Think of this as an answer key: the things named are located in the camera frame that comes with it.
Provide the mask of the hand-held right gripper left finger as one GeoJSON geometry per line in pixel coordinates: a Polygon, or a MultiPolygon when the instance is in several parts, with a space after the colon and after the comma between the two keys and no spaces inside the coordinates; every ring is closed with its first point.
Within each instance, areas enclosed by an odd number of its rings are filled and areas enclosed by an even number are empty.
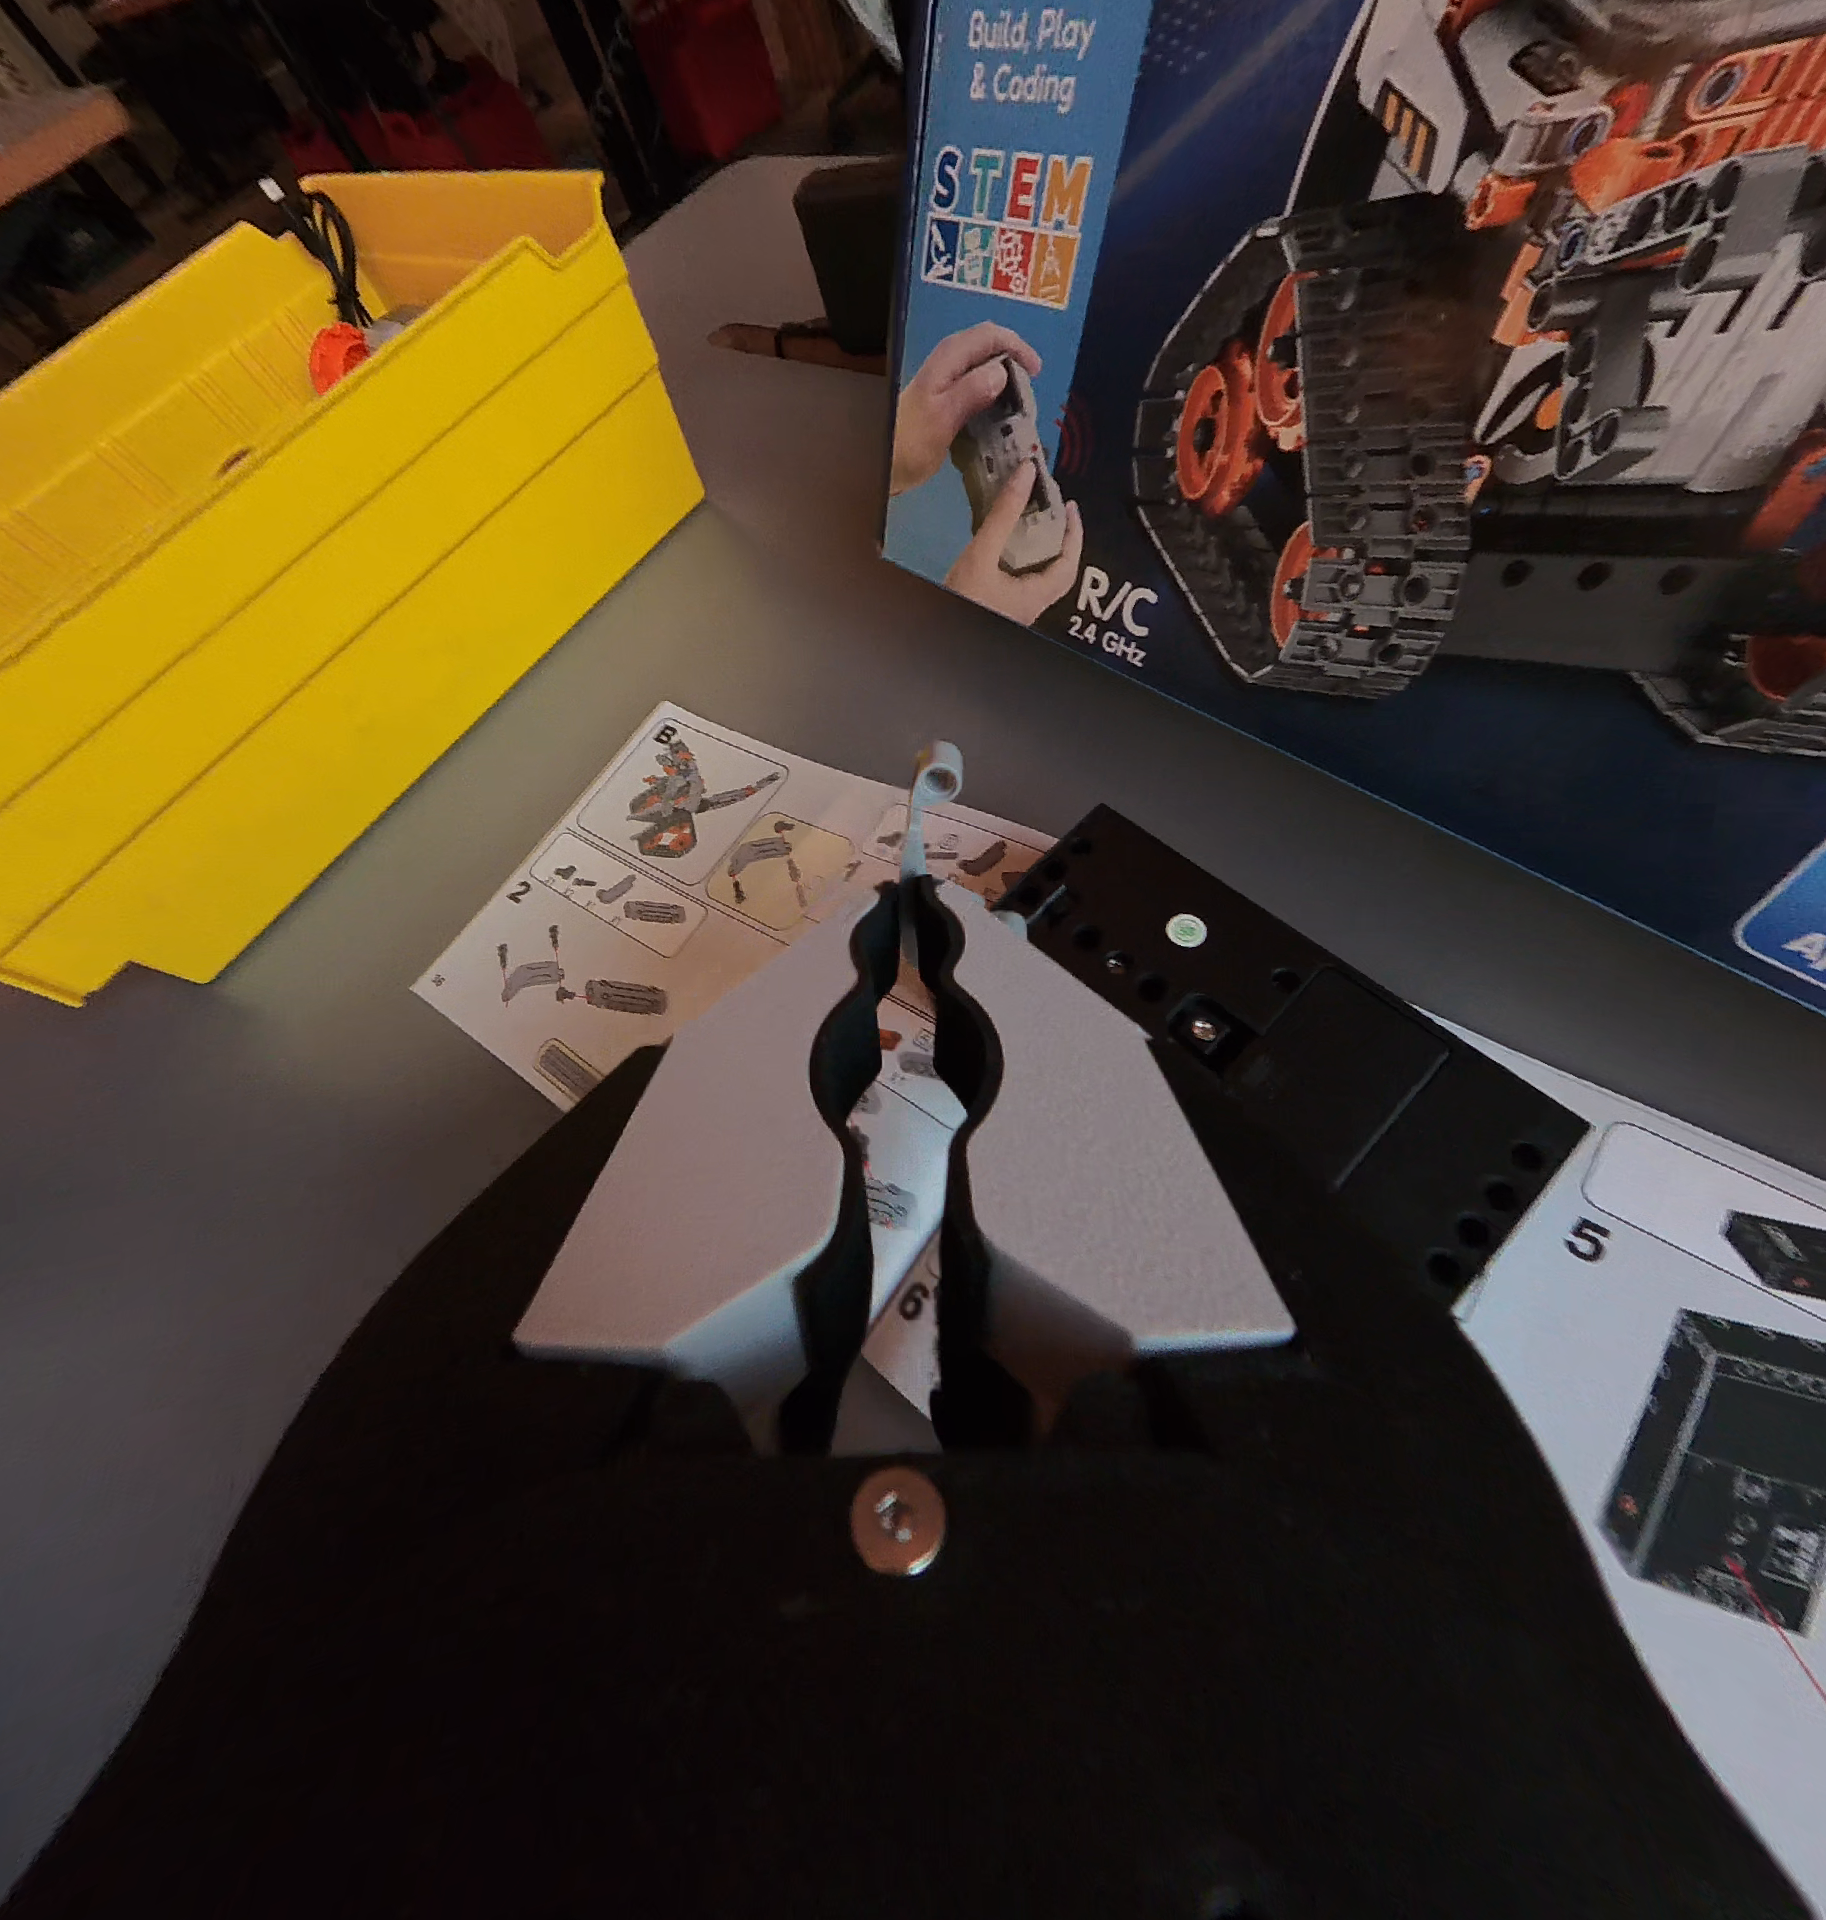
{"type": "Polygon", "coordinates": [[[882,1065],[906,884],[877,888],[663,1047],[516,1329],[527,1355],[657,1363],[775,1411],[829,1454],[872,1318],[866,1172],[848,1116],[882,1065]]]}

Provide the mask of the black electronic box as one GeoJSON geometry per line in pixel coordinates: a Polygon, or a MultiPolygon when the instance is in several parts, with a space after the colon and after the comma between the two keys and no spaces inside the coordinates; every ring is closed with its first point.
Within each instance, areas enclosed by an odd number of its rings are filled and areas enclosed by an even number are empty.
{"type": "Polygon", "coordinates": [[[848,354],[882,356],[891,342],[904,158],[898,151],[818,167],[793,197],[823,322],[848,354]]]}

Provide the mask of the grey desk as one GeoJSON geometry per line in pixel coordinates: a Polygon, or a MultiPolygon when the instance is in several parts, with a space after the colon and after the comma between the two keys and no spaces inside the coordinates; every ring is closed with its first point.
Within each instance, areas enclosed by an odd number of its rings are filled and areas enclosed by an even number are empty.
{"type": "Polygon", "coordinates": [[[1400,995],[1826,1181],[1826,1016],[881,563],[879,376],[754,156],[625,246],[707,501],[215,983],[0,984],[0,1903],[347,1334],[559,1116],[413,983],[661,701],[1059,834],[1113,804],[1400,995]]]}

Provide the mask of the red crate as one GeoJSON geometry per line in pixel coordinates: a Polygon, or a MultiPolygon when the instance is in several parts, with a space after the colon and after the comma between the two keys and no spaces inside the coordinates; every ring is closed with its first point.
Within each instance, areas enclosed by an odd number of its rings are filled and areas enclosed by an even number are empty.
{"type": "Polygon", "coordinates": [[[381,67],[345,74],[336,112],[377,171],[552,171],[559,162],[522,90],[488,60],[458,87],[422,85],[381,67]]]}

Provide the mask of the yellow plastic bin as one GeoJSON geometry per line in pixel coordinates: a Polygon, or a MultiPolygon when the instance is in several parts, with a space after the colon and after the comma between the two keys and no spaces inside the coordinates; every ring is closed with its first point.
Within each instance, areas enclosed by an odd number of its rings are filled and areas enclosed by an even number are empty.
{"type": "Polygon", "coordinates": [[[322,174],[0,392],[0,981],[224,974],[704,485],[593,171],[322,174]]]}

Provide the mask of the small grey connector brick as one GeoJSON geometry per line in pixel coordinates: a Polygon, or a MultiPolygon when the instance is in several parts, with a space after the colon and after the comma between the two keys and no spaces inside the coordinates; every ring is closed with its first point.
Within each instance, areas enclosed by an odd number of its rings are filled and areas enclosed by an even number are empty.
{"type": "Polygon", "coordinates": [[[964,756],[959,747],[936,738],[916,756],[902,833],[902,906],[911,906],[916,886],[929,875],[925,813],[934,802],[950,802],[964,783],[964,756]]]}

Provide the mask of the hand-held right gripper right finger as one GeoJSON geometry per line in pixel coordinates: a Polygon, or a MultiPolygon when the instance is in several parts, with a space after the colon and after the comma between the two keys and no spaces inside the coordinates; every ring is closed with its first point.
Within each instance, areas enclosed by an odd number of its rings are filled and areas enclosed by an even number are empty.
{"type": "Polygon", "coordinates": [[[1020,1445],[1082,1379],[1296,1327],[1141,1027],[973,892],[909,884],[950,1140],[932,1422],[1020,1445]]]}

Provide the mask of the white instruction booklet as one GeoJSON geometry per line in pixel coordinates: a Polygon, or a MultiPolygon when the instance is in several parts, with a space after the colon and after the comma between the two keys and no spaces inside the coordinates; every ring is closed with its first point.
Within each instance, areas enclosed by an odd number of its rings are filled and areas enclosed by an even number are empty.
{"type": "MultiPolygon", "coordinates": [[[[906,801],[663,704],[424,974],[559,1106],[902,863],[906,801]]],[[[925,813],[929,874],[1045,836],[925,813]]],[[[1454,1311],[1686,1734],[1826,1916],[1826,1184],[1437,1020],[1587,1138],[1454,1311]]]]}

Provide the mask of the blue robot kit box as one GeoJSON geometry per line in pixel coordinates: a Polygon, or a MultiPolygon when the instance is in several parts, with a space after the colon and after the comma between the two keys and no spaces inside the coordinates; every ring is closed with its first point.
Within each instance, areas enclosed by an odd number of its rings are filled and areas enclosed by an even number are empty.
{"type": "Polygon", "coordinates": [[[884,558],[1826,1013],[1826,1],[918,14],[884,558]]]}

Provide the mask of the black battery box brick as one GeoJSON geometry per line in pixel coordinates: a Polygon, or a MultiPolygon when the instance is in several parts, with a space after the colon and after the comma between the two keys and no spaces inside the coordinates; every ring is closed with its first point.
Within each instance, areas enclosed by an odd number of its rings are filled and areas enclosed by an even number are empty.
{"type": "Polygon", "coordinates": [[[1587,1138],[1559,1097],[1393,995],[1148,829],[1095,806],[1025,867],[986,854],[1029,938],[1189,1066],[1457,1304],[1587,1138]]]}

